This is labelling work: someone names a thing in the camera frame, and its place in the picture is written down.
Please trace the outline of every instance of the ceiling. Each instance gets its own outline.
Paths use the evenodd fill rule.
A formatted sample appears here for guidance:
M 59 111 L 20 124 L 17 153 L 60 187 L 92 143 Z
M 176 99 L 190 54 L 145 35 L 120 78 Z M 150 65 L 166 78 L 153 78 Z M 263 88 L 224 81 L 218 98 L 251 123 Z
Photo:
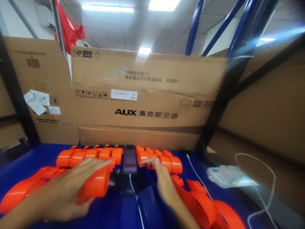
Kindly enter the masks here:
M 36 0 L 50 7 L 50 0 Z M 192 55 L 199 55 L 210 28 L 224 19 L 237 0 L 206 0 Z M 92 47 L 137 52 L 141 46 L 153 53 L 183 55 L 197 0 L 181 0 L 174 12 L 148 11 L 150 0 L 60 0 L 76 26 L 83 24 Z M 291 0 L 280 0 L 265 34 L 300 26 L 298 8 Z M 133 13 L 82 10 L 81 5 L 134 8 Z M 242 15 L 244 6 L 236 14 Z

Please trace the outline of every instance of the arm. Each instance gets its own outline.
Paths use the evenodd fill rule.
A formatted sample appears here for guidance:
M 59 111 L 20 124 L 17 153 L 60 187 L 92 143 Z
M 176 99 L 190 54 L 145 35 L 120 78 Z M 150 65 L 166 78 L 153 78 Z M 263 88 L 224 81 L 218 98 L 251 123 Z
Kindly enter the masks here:
M 87 179 L 110 161 L 89 158 L 25 198 L 0 220 L 0 228 L 23 229 L 41 220 L 68 221 L 85 216 L 94 198 L 76 204 Z
M 141 166 L 151 164 L 156 168 L 158 183 L 157 188 L 162 200 L 169 206 L 174 213 L 181 229 L 200 229 L 194 217 L 187 209 L 183 200 L 180 198 L 168 169 L 154 157 L 147 158 L 140 162 Z

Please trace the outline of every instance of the red flag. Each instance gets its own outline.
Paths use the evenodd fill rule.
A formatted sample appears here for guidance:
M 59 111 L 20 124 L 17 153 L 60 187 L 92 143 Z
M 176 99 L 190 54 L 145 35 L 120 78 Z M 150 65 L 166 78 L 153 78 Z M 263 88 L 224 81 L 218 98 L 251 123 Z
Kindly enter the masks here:
M 85 29 L 83 25 L 80 25 L 77 28 L 74 23 L 67 17 L 63 8 L 61 8 L 59 4 L 59 0 L 56 0 L 56 5 L 60 17 L 60 21 L 62 24 L 62 36 L 64 38 L 64 44 L 66 47 L 67 53 L 71 55 L 71 46 L 76 46 L 77 40 L 82 40 L 86 37 Z

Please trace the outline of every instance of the metal rack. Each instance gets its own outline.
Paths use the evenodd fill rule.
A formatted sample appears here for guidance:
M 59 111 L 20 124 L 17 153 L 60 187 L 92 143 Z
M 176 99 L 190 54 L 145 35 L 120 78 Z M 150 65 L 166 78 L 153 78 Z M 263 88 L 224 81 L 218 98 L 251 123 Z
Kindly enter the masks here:
M 226 27 L 229 25 L 231 20 L 234 18 L 239 9 L 243 6 L 246 0 L 238 0 L 230 13 L 225 18 L 224 22 L 212 38 L 209 45 L 206 47 L 202 56 L 207 56 L 211 48 L 215 45 L 221 34 L 224 32 Z M 258 79 L 262 78 L 268 71 L 282 63 L 285 59 L 291 56 L 301 45 L 304 45 L 305 36 L 301 36 L 297 41 L 292 43 L 286 49 L 281 51 L 278 55 L 272 58 L 270 61 L 265 63 L 262 67 L 257 69 L 248 78 L 239 83 L 242 73 L 245 67 L 252 57 L 252 53 L 255 46 L 260 39 L 260 36 L 277 4 L 278 0 L 247 0 L 244 12 L 241 16 L 232 42 L 228 49 L 226 57 L 231 58 L 229 61 L 226 73 L 224 75 L 223 84 L 219 90 L 219 94 L 216 98 L 214 106 L 208 117 L 208 120 L 202 130 L 201 138 L 197 144 L 197 153 L 201 159 L 204 159 L 202 150 L 205 149 L 215 130 L 217 125 L 228 105 L 230 99 L 234 96 L 250 87 Z M 204 0 L 198 0 L 197 6 L 194 12 L 192 27 L 189 33 L 189 38 L 186 44 L 185 55 L 191 55 L 196 39 L 198 26 L 201 20 L 201 15 L 204 9 Z M 64 53 L 64 39 L 61 33 L 61 23 L 58 17 L 58 11 L 56 8 L 55 0 L 51 0 L 51 5 L 54 13 L 56 22 L 56 30 L 59 45 Z M 3 82 L 7 88 L 16 114 L 1 117 L 0 121 L 19 118 L 20 123 L 28 137 L 31 147 L 35 147 L 40 143 L 37 131 L 32 122 L 29 110 L 23 99 L 23 94 L 18 84 L 18 80 L 13 69 L 12 63 L 6 51 L 3 39 L 2 31 L 0 30 L 0 71 Z

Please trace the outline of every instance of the air conditioner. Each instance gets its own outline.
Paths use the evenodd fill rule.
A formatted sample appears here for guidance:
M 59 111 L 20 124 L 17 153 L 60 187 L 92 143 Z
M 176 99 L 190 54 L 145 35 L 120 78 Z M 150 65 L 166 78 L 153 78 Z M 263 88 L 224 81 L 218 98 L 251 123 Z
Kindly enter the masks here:
M 38 5 L 37 13 L 39 24 L 54 34 L 56 32 L 56 27 L 52 12 L 46 6 Z

